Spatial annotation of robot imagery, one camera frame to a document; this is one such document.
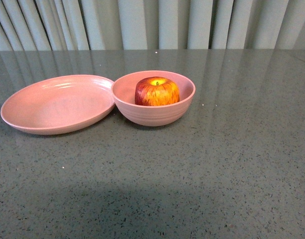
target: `curtain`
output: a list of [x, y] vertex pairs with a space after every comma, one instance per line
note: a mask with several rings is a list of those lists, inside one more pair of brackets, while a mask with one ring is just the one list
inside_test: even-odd
[[305, 49], [305, 0], [0, 0], [0, 51]]

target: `apple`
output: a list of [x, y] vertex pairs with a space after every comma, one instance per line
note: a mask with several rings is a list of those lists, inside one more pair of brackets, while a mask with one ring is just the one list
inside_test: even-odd
[[135, 104], [165, 106], [179, 102], [177, 84], [167, 78], [154, 76], [140, 80], [136, 85]]

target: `bowl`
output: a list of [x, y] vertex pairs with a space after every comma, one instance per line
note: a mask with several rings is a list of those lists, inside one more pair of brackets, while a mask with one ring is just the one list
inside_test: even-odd
[[[180, 100], [165, 106], [135, 105], [136, 84], [147, 77], [165, 77], [179, 87]], [[187, 77], [169, 71], [140, 71], [124, 75], [112, 85], [112, 95], [119, 111], [130, 121], [144, 126], [161, 126], [179, 119], [189, 108], [196, 87]]]

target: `pink plate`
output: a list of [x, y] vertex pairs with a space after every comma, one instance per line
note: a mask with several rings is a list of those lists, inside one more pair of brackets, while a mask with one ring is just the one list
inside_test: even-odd
[[71, 75], [37, 82], [9, 97], [1, 108], [10, 126], [33, 134], [68, 133], [90, 126], [115, 106], [112, 80]]

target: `table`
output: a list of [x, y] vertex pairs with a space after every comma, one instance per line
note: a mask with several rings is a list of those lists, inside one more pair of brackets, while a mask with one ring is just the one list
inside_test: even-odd
[[195, 83], [182, 118], [114, 108], [41, 136], [0, 117], [0, 238], [305, 239], [305, 51], [0, 52], [0, 108], [48, 78], [142, 70]]

